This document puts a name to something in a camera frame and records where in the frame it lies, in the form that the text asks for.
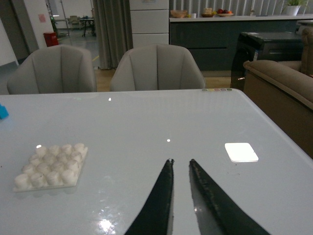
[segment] red trash can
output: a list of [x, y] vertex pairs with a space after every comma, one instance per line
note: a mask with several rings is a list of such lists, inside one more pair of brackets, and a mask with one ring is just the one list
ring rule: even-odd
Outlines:
[[45, 43], [47, 47], [56, 46], [59, 44], [56, 32], [44, 33]]

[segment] bowl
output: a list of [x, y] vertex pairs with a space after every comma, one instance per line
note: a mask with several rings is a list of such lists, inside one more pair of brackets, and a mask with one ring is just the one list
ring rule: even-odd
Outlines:
[[220, 17], [227, 17], [227, 16], [233, 16], [233, 13], [229, 13], [229, 14], [217, 14]]
[[201, 14], [202, 15], [202, 17], [213, 17], [214, 15], [211, 15], [211, 14], [205, 14], [205, 13], [203, 13], [203, 14]]
[[171, 15], [174, 18], [184, 18], [187, 16], [187, 10], [171, 10]]

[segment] desk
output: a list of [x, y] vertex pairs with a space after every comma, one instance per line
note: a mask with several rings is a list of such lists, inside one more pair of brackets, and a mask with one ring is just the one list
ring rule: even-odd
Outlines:
[[92, 30], [92, 35], [95, 36], [95, 28], [94, 28], [94, 19], [93, 18], [88, 18], [88, 19], [80, 19], [80, 22], [84, 23], [84, 34], [82, 35], [82, 37], [86, 36], [86, 28], [87, 28], [87, 23], [88, 25], [91, 27]]
[[[121, 235], [165, 161], [174, 159], [174, 235], [200, 234], [189, 184], [195, 159], [272, 235], [312, 234], [313, 161], [241, 91], [1, 95], [1, 235]], [[74, 188], [14, 193], [38, 144], [84, 143]], [[248, 142], [256, 163], [233, 163], [224, 144]]]

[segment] brown sofa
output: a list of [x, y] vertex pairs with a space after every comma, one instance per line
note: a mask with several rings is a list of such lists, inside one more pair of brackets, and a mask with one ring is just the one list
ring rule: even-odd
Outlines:
[[301, 61], [246, 61], [244, 93], [313, 159], [313, 28]]

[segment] trash can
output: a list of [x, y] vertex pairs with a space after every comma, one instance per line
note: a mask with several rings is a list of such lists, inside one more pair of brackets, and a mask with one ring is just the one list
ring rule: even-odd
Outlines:
[[291, 32], [241, 32], [231, 68], [231, 88], [244, 89], [247, 60], [301, 60], [301, 35]]
[[56, 32], [44, 33], [45, 43], [47, 47], [56, 46], [59, 44]]

